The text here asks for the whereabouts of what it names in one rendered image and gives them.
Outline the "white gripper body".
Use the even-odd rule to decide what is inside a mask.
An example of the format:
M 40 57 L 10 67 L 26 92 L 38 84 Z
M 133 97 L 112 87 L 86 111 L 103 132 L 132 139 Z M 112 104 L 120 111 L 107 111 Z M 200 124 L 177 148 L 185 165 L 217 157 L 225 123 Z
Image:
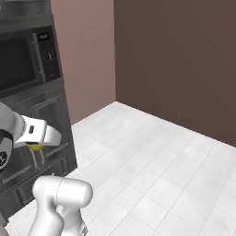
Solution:
M 53 127 L 47 125 L 42 143 L 48 147 L 58 147 L 61 144 L 62 135 Z

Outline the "dark grey cabinet column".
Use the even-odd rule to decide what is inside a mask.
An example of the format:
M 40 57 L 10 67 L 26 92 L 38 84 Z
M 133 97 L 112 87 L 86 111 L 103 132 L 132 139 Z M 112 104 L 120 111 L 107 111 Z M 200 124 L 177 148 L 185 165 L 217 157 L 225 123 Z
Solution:
M 51 1 L 0 0 L 0 102 L 62 135 L 58 147 L 13 150 L 0 171 L 4 219 L 33 200 L 38 177 L 65 176 L 77 167 Z

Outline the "dark grey drawer front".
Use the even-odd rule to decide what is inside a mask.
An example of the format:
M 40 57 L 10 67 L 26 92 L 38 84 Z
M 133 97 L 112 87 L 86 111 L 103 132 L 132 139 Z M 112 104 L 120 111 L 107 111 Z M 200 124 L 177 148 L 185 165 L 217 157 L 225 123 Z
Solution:
M 66 176 L 76 167 L 76 156 L 63 156 L 59 160 L 53 161 L 42 171 L 0 194 L 0 212 L 5 218 L 8 218 L 32 201 L 34 199 L 32 186 L 38 177 L 42 175 Z

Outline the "dark grey cabinet door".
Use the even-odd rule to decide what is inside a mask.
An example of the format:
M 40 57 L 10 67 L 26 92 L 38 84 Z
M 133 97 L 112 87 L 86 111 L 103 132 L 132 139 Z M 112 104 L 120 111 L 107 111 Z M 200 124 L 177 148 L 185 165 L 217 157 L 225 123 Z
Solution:
M 44 94 L 29 100 L 32 114 L 35 118 L 45 120 L 62 135 L 64 144 L 68 141 L 68 121 L 65 110 L 65 100 L 61 95 L 46 98 Z

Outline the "yellow fruit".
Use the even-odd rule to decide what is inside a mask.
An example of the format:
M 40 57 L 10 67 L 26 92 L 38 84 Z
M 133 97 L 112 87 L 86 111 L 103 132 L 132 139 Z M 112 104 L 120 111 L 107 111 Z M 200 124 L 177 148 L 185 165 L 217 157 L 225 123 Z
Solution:
M 41 151 L 41 150 L 43 150 L 43 149 L 45 149 L 45 146 L 43 146 L 43 145 L 36 145 L 36 144 L 34 144 L 34 145 L 28 145 L 28 147 L 29 147 L 29 149 L 30 150 L 32 150 L 32 151 Z

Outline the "black microwave oven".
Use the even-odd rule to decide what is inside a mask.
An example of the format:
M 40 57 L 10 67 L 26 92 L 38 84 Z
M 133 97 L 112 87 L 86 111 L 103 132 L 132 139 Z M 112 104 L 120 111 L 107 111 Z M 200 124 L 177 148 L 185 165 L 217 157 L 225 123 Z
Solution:
M 46 82 L 61 76 L 51 26 L 0 34 L 0 92 L 43 84 L 33 41 L 37 34 Z

